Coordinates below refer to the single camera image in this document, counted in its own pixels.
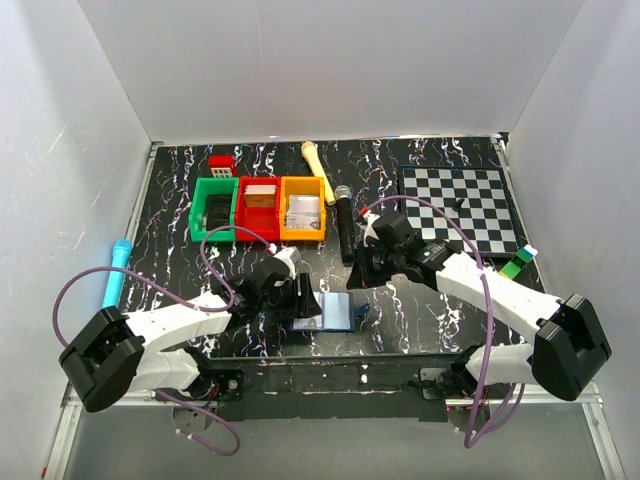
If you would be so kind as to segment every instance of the plastic bin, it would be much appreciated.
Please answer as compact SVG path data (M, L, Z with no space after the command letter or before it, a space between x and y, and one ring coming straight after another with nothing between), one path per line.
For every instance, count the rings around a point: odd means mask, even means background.
M191 202L189 211L189 231L191 240L201 242L207 235L207 231L202 226L202 217L209 195L231 194L231 212L229 215L229 225L235 223L236 199L238 195L238 179L233 178L199 178L196 182L196 190ZM209 237L208 242L234 242L236 240L235 230L225 230Z
M291 195L315 195L319 197L320 229L286 229L285 219ZM280 186L280 239L313 240L321 242L327 233L327 211L324 205L324 179L321 177L282 177Z
M247 207L244 203L244 189L247 185L275 185L275 206ZM235 224L253 230L270 242L280 240L280 185L281 177L240 177ZM238 230L236 231L236 240L239 242L255 242L256 238Z

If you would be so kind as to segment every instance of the orange bin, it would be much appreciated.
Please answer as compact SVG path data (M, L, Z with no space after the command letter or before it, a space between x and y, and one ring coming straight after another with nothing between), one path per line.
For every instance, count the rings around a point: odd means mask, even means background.
M291 195L314 195L319 198L320 228L318 230L296 230L285 228L289 197ZM324 179L321 177L282 177L280 184L280 239L312 240L321 242L327 233L327 210L324 206Z

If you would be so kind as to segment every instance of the chessboard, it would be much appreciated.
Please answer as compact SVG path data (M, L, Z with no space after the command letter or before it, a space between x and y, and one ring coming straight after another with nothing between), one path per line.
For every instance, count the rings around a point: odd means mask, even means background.
M422 198L444 210L486 257L509 257L520 248L514 208L500 169L406 166L398 169L402 195ZM460 234L431 208L401 202L403 211L425 240L444 239L465 252Z

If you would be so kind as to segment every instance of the black marble table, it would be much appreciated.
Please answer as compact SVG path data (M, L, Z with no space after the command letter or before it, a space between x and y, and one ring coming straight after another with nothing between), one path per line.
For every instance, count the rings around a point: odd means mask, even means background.
M134 241L131 268L184 298L200 295L208 288L209 274L199 258L198 244L190 240L188 216L196 179L210 176L209 155L234 155L239 175L309 175L300 144L160 147ZM331 185L350 185L358 209L397 192L399 165L500 166L489 137L328 141L318 142L318 152ZM515 220L524 245L520 219ZM350 270L340 259L333 209L328 209L327 229L325 242L298 244L303 268L311 272L314 289L344 291ZM221 243L211 245L208 253L221 273L232 276L250 269L265 255L263 250L259 244ZM542 288L533 264L517 281ZM353 333L294 333L263 315L251 325L198 339L195 345L211 357L454 353L484 341L486 335L482 311L406 279L355 291L354 296L356 304L368 302L371 311ZM120 306L133 311L171 303L162 294L127 280ZM520 341L519 335L498 323L496 344Z

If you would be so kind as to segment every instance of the stack of cards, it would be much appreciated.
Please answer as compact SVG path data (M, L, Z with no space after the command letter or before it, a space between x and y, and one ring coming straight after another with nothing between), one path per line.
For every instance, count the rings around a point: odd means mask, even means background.
M318 230L320 228L320 197L291 195L285 219L288 230Z
M275 207L275 185L247 185L244 189L244 204L247 207Z

